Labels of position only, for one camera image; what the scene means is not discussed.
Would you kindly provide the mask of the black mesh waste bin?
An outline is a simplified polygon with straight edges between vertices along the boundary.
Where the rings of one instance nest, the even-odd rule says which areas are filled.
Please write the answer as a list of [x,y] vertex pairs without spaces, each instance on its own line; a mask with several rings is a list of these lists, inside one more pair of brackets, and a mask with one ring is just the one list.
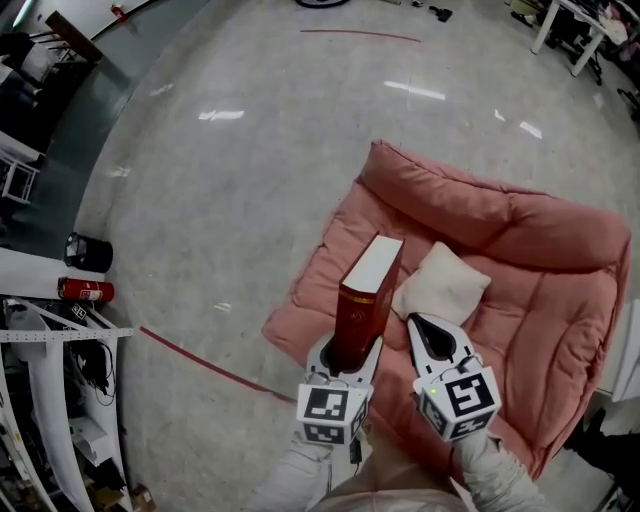
[[112,265],[113,256],[110,242],[72,232],[66,239],[63,261],[67,267],[106,273]]

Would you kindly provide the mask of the cream pillow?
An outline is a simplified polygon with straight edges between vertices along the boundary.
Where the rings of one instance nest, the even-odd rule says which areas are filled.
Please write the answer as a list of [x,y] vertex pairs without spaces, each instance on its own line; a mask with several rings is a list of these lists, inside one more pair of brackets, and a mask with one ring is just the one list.
[[491,278],[436,242],[417,270],[395,291],[391,308],[406,320],[424,313],[461,326],[479,305]]

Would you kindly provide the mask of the person's torso clothing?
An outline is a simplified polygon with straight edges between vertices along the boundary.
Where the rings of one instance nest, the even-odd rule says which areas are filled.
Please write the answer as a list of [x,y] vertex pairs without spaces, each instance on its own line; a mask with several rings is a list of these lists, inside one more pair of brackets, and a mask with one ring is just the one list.
[[470,512],[448,477],[433,473],[377,430],[363,468],[309,512]]

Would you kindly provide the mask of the black bag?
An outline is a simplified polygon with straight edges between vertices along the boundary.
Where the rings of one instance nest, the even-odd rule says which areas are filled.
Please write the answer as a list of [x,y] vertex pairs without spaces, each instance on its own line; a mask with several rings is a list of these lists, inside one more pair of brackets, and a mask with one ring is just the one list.
[[606,410],[600,408],[587,427],[580,420],[563,448],[612,476],[624,495],[640,504],[640,432],[605,435],[601,431],[605,417]]

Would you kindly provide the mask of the person's left forearm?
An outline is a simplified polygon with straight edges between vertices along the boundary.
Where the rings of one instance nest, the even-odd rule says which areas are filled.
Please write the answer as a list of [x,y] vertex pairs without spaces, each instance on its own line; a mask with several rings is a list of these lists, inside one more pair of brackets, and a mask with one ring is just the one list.
[[326,487],[332,449],[304,442],[298,433],[267,478],[252,492],[242,512],[306,512]]

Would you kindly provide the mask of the thick red book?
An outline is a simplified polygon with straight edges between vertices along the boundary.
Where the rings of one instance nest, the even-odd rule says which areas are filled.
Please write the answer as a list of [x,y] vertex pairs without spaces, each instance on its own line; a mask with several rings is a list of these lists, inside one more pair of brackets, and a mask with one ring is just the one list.
[[340,281],[329,347],[329,359],[339,372],[358,370],[383,335],[403,248],[402,240],[376,235]]

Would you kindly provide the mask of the person's right forearm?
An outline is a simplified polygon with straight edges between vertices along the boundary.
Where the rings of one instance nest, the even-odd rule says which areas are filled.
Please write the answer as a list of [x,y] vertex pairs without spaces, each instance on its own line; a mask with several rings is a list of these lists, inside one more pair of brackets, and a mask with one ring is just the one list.
[[478,512],[557,512],[499,436],[478,431],[454,441],[453,450]]

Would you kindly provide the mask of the dark wooden staircase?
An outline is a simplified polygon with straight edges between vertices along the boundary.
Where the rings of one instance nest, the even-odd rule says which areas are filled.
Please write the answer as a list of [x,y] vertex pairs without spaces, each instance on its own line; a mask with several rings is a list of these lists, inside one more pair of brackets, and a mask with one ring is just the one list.
[[22,28],[27,10],[0,0],[0,104],[68,103],[103,53],[57,11],[39,31]]

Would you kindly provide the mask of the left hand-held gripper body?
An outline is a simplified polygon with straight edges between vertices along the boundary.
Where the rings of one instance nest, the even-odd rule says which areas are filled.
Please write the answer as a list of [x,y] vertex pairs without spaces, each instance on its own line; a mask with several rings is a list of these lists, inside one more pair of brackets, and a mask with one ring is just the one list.
[[363,377],[330,378],[307,372],[298,387],[296,420],[302,440],[309,444],[347,446],[368,415],[372,383]]

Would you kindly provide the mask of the white metal shelf rack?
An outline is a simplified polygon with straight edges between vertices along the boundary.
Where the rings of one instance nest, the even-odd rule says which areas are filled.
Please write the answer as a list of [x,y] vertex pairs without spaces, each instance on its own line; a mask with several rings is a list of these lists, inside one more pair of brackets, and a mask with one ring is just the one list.
[[2,303],[0,431],[48,512],[133,512],[116,403],[118,341],[132,333],[81,305]]

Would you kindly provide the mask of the large red fire extinguisher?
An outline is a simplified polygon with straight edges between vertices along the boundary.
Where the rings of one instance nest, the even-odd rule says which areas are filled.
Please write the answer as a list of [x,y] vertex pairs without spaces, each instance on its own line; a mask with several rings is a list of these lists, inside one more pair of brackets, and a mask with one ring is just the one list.
[[62,277],[58,280],[58,296],[64,300],[110,302],[115,297],[112,283]]

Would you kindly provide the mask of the small cardboard box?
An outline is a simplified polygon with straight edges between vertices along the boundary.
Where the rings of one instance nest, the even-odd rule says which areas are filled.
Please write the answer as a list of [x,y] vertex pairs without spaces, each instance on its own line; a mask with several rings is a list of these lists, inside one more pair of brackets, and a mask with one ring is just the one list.
[[149,489],[139,484],[131,494],[133,512],[157,512],[157,506]]

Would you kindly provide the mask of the pink cushioned chair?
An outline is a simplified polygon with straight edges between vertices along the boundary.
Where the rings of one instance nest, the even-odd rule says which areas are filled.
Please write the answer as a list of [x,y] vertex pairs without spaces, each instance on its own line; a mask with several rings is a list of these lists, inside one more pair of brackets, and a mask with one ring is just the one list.
[[377,234],[403,241],[401,279],[439,242],[489,278],[463,329],[497,380],[492,432],[538,478],[600,381],[629,284],[629,228],[376,140],[265,338],[304,363],[334,327],[340,280]]

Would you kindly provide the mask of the small white side table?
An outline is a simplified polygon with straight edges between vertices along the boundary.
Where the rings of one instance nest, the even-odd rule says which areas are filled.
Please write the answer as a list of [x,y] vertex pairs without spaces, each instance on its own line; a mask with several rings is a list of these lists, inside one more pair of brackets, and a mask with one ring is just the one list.
[[0,148],[0,198],[29,205],[32,188],[40,171]]

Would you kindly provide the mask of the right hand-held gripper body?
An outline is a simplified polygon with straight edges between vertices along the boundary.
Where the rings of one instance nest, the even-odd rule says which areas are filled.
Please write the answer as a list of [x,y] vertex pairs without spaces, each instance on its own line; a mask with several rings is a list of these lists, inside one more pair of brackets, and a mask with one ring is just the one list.
[[493,370],[467,356],[437,376],[413,383],[418,410],[445,442],[486,429],[502,406]]

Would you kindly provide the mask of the long white office desk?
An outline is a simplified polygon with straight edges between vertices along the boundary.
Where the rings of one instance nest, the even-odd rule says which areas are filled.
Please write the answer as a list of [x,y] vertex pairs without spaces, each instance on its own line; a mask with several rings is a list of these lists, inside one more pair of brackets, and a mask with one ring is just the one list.
[[589,10],[575,0],[550,0],[530,51],[537,55],[544,44],[549,48],[562,48],[572,64],[570,73],[573,77],[588,67],[595,75],[596,84],[601,85],[598,48],[606,36],[607,30],[593,9]]

